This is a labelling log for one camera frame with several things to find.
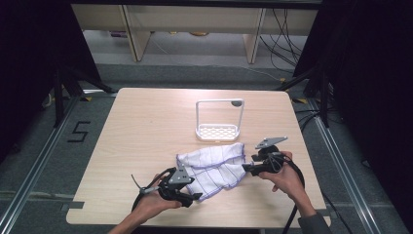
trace light wood tabletop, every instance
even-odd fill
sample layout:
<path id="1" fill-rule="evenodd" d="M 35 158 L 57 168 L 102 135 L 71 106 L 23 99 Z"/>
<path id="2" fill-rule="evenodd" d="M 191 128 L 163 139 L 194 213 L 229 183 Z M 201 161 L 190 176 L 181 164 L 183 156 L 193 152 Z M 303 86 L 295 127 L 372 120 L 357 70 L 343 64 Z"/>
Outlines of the light wood tabletop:
<path id="1" fill-rule="evenodd" d="M 138 194 L 155 174 L 176 167 L 176 154 L 233 142 L 206 142 L 196 137 L 196 102 L 199 99 L 242 98 L 241 133 L 247 161 L 264 137 L 288 137 L 277 147 L 293 152 L 293 160 L 306 180 L 316 210 L 325 213 L 306 144 L 289 96 L 285 92 L 235 90 L 180 90 L 124 88 L 117 94 L 94 153 L 69 209 L 71 224 L 118 224 L 130 213 Z M 282 228 L 293 202 L 273 184 L 247 174 L 239 185 L 190 208 L 168 210 L 145 225 L 177 227 Z M 297 218 L 291 227 L 299 227 Z"/>

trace human arm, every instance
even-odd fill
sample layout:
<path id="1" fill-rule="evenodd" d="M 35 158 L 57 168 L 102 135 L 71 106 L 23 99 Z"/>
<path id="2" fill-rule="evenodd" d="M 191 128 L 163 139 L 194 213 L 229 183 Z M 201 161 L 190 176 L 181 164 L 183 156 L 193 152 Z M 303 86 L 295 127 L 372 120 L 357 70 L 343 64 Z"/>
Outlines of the human arm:
<path id="1" fill-rule="evenodd" d="M 292 153 L 282 151 L 282 154 L 292 159 Z M 281 190 L 295 203 L 301 215 L 298 219 L 303 233 L 331 233 L 324 218 L 316 212 L 298 174 L 286 163 L 277 174 L 263 172 L 263 179 L 269 179 L 273 184 L 273 192 Z"/>
<path id="2" fill-rule="evenodd" d="M 125 219 L 115 226 L 109 234 L 129 234 L 136 227 L 145 223 L 148 219 L 160 214 L 168 209 L 180 208 L 182 204 L 178 201 L 167 201 L 163 199 L 158 191 L 146 194 L 137 204 L 136 208 L 125 217 Z"/>

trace plaid cloth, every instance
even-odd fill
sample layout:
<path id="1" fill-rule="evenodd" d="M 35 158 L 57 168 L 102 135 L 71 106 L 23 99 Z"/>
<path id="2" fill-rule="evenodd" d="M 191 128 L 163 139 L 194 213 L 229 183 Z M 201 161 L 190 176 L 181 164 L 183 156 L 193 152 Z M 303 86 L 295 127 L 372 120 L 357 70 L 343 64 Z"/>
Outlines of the plaid cloth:
<path id="1" fill-rule="evenodd" d="M 231 189 L 245 176 L 244 144 L 234 143 L 202 148 L 176 155 L 176 164 L 183 165 L 195 181 L 187 185 L 191 194 L 203 193 L 200 201 L 212 197 L 223 188 Z"/>

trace cloth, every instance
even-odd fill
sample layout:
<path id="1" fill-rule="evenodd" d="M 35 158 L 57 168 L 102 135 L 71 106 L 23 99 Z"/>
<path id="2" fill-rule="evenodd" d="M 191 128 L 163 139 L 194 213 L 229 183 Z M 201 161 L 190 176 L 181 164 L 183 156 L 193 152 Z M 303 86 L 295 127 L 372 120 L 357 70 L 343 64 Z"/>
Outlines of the cloth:
<path id="1" fill-rule="evenodd" d="M 234 143 L 206 147 L 176 155 L 176 164 L 183 165 L 195 181 L 187 185 L 191 194 L 203 193 L 199 201 L 212 197 L 223 188 L 231 189 L 245 176 L 244 144 Z"/>
<path id="2" fill-rule="evenodd" d="M 298 223 L 303 231 L 303 234 L 331 234 L 330 228 L 320 213 L 308 217 L 298 218 Z"/>

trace person's hand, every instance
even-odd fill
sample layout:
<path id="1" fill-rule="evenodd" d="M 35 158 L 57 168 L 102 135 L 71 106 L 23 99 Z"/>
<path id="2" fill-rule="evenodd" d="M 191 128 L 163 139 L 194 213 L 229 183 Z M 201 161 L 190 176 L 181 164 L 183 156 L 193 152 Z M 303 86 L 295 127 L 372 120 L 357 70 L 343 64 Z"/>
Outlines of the person's hand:
<path id="1" fill-rule="evenodd" d="M 292 153 L 288 151 L 282 151 L 282 154 L 289 157 L 292 160 Z M 258 175 L 262 179 L 269 179 L 273 184 L 273 192 L 281 190 L 286 193 L 297 205 L 298 211 L 301 216 L 315 215 L 310 198 L 308 197 L 303 184 L 301 183 L 298 174 L 287 164 L 284 163 L 282 169 L 277 174 L 271 174 L 267 172 L 260 173 Z"/>
<path id="2" fill-rule="evenodd" d="M 156 187 L 162 178 L 158 179 L 152 185 Z M 128 234 L 132 233 L 136 227 L 145 223 L 148 219 L 160 214 L 167 209 L 180 208 L 182 204 L 178 201 L 167 201 L 163 199 L 158 191 L 152 191 L 143 196 L 134 210 L 121 222 L 114 227 L 109 233 L 111 234 Z"/>

